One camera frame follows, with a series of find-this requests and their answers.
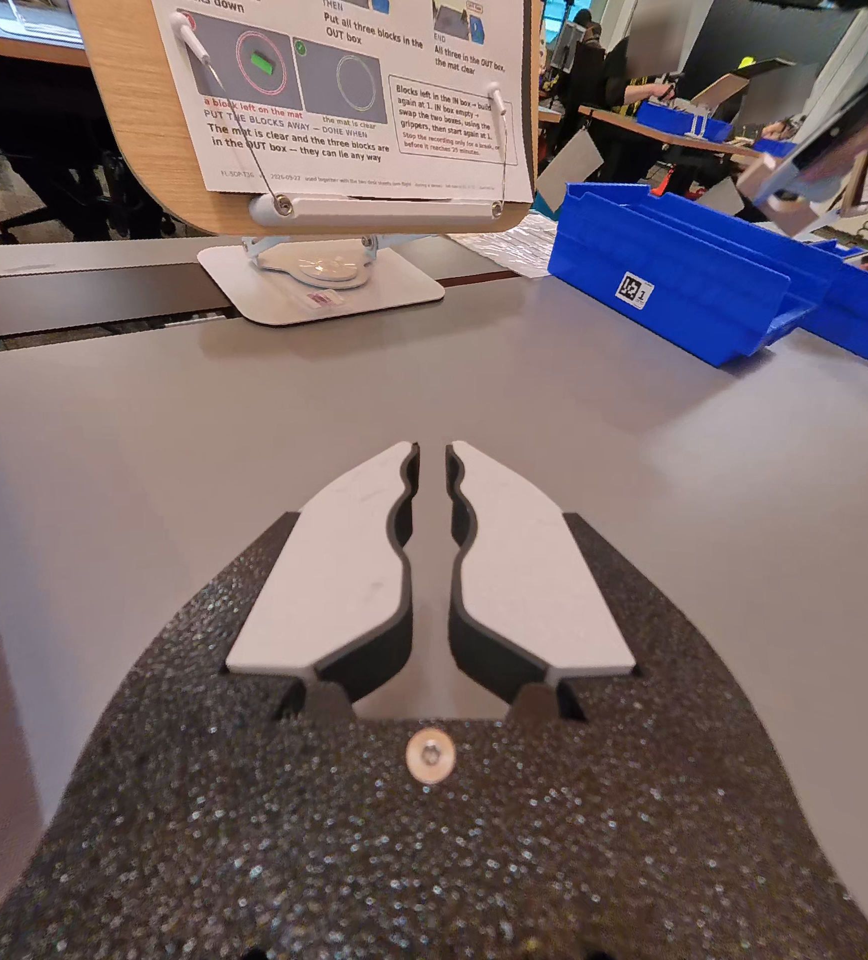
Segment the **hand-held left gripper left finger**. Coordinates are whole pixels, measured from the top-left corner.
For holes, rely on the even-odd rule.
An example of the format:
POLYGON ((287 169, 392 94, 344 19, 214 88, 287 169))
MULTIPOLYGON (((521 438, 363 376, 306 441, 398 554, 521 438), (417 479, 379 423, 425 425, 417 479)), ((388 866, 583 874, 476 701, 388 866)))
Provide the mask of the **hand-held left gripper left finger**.
POLYGON ((225 660, 231 674, 332 683, 358 702, 413 649, 413 534, 419 445, 358 464, 298 513, 225 660))

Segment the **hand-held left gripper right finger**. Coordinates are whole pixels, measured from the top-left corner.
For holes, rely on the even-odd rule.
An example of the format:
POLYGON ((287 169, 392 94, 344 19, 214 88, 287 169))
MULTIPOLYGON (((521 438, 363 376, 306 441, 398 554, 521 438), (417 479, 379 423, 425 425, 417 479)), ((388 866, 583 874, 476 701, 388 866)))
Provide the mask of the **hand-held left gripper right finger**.
POLYGON ((509 705, 527 685, 631 675, 634 655, 560 506, 466 441, 445 453, 456 666, 509 705))

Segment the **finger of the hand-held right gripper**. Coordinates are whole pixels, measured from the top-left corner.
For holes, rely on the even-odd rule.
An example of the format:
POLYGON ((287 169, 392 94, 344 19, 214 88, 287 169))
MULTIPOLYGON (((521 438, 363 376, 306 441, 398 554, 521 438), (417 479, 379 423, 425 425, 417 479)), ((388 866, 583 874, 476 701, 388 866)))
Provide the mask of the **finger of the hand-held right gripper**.
POLYGON ((844 172, 819 176, 818 166, 844 139, 842 126, 821 126, 782 158, 768 155, 752 202, 771 220, 817 220, 841 190, 844 172))

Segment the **wooden arch block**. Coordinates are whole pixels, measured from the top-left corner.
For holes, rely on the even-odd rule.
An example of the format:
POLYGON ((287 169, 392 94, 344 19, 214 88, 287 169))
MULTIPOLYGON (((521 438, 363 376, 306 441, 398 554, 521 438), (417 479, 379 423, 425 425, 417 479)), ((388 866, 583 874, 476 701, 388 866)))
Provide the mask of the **wooden arch block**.
POLYGON ((740 195, 783 234, 795 237, 811 229, 819 216, 809 199, 786 193, 778 186, 769 189, 778 169, 776 158, 762 154, 740 174, 736 186, 740 195))

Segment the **blue bin with tag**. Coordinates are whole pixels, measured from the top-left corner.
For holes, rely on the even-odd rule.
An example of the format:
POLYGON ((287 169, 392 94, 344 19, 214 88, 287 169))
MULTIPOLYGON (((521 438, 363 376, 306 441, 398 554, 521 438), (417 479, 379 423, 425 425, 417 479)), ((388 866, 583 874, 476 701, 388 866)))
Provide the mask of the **blue bin with tag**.
POLYGON ((841 261, 649 186, 572 183, 549 273, 705 363, 772 345, 822 305, 841 261))

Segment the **grey board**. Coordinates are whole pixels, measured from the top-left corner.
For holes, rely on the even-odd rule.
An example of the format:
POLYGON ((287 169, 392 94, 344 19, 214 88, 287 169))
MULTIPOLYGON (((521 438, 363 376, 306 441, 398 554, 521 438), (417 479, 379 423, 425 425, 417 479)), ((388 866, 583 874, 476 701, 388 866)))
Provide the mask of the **grey board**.
POLYGON ((695 203, 728 217, 736 217, 744 211, 744 198, 738 192, 735 181, 727 176, 715 186, 706 189, 695 203))
POLYGON ((566 197, 567 187, 582 184, 604 163, 586 127, 581 127, 548 163, 536 180, 536 196, 549 210, 558 212, 566 197))

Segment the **wooden document stand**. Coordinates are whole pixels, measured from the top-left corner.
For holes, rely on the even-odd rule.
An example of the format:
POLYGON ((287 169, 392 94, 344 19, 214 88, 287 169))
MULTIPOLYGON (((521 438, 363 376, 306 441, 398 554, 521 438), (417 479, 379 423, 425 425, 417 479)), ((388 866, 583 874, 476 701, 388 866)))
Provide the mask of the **wooden document stand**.
POLYGON ((696 110, 712 114, 723 102, 742 91, 749 84, 746 77, 728 73, 716 79, 690 100, 696 110))
MULTIPOLYGON (((536 42, 532 5, 532 157, 536 42)), ((237 238, 198 259, 247 320, 284 328, 442 300, 440 282, 394 247, 440 234, 517 226, 529 202, 295 196, 207 190, 152 2, 73 2, 94 79, 130 171, 190 226, 237 238)))

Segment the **wooden office table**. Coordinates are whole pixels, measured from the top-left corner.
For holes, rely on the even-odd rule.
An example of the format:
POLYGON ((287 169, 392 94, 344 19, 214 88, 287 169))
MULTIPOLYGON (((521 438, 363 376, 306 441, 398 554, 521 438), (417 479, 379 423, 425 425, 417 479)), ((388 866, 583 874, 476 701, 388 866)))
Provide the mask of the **wooden office table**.
POLYGON ((745 157, 748 159, 759 159, 762 154, 753 150, 752 147, 738 143, 712 142, 702 137, 670 134, 667 131, 657 130, 650 126, 644 126, 636 122, 634 118, 619 115, 608 110, 600 110, 589 105, 581 105, 579 114, 601 123, 626 130, 638 136, 652 139, 669 147, 681 147, 684 149, 712 153, 717 155, 726 155, 734 157, 745 157))
POLYGON ((0 58, 90 67, 79 30, 35 25, 19 16, 12 19, 0 16, 0 58))

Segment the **silver foil bag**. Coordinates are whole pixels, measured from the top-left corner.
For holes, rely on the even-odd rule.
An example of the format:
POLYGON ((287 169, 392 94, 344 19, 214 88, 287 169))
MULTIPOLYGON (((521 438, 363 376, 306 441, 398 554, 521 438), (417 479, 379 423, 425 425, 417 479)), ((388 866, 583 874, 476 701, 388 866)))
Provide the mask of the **silver foil bag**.
POLYGON ((548 265, 557 229, 557 222, 532 211, 506 231, 451 233, 446 237, 502 269, 535 280, 550 274, 548 265))

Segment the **printed instruction sheet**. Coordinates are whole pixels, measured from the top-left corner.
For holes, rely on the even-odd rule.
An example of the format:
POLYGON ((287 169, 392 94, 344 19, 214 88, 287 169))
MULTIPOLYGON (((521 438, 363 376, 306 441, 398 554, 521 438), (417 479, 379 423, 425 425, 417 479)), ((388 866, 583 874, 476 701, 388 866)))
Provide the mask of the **printed instruction sheet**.
POLYGON ((207 190, 528 203, 530 2, 152 2, 207 190))

